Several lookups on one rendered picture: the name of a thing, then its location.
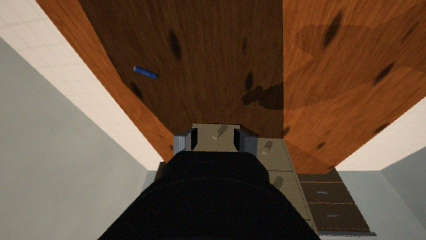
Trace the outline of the tan wooden chest of drawers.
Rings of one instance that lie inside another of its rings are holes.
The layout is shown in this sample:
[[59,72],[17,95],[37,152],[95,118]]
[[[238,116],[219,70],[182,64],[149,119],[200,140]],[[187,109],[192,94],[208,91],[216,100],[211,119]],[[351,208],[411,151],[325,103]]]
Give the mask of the tan wooden chest of drawers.
[[[286,153],[287,153],[287,156],[288,156],[288,159],[289,159],[289,162],[290,162],[290,165],[291,165],[291,167],[292,167],[292,171],[291,171],[291,172],[288,172],[288,171],[268,171],[268,172],[269,172],[269,173],[294,174],[295,179],[296,179],[296,182],[297,182],[298,187],[299,187],[299,190],[300,190],[300,193],[301,193],[301,196],[302,196],[302,199],[303,199],[303,201],[304,201],[304,204],[305,204],[305,207],[306,207],[306,210],[307,210],[308,216],[309,216],[309,219],[306,219],[305,221],[306,221],[308,224],[312,224],[313,230],[315,231],[315,233],[316,233],[316,234],[317,234],[317,236],[319,237],[319,234],[318,234],[317,228],[316,228],[316,226],[315,226],[315,223],[314,223],[313,217],[312,217],[312,215],[311,215],[311,212],[310,212],[309,206],[308,206],[308,204],[307,204],[307,201],[306,201],[305,195],[304,195],[304,193],[303,193],[303,190],[302,190],[301,184],[300,184],[300,182],[299,182],[299,179],[298,179],[297,173],[296,173],[296,171],[295,171],[294,165],[293,165],[293,163],[292,163],[292,160],[291,160],[291,157],[290,157],[290,155],[289,155],[289,152],[288,152],[288,149],[287,149],[287,146],[286,146],[286,144],[285,144],[284,139],[274,139],[274,138],[258,138],[258,139],[263,139],[263,140],[282,140],[283,145],[284,145],[284,148],[285,148],[285,151],[286,151]],[[319,238],[320,238],[320,237],[319,237]]]

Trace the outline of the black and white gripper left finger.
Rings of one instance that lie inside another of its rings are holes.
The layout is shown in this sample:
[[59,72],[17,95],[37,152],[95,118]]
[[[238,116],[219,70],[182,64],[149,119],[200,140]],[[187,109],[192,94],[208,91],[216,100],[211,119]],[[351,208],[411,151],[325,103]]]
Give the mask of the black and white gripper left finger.
[[173,156],[180,151],[193,151],[197,145],[198,128],[191,128],[183,134],[173,136]]

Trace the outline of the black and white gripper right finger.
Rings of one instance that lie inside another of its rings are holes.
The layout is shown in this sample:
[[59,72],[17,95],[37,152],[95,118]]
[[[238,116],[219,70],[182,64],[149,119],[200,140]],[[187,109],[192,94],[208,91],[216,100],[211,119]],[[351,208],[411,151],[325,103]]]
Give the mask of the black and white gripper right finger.
[[241,129],[234,129],[234,146],[239,152],[248,152],[257,158],[258,138],[250,136]]

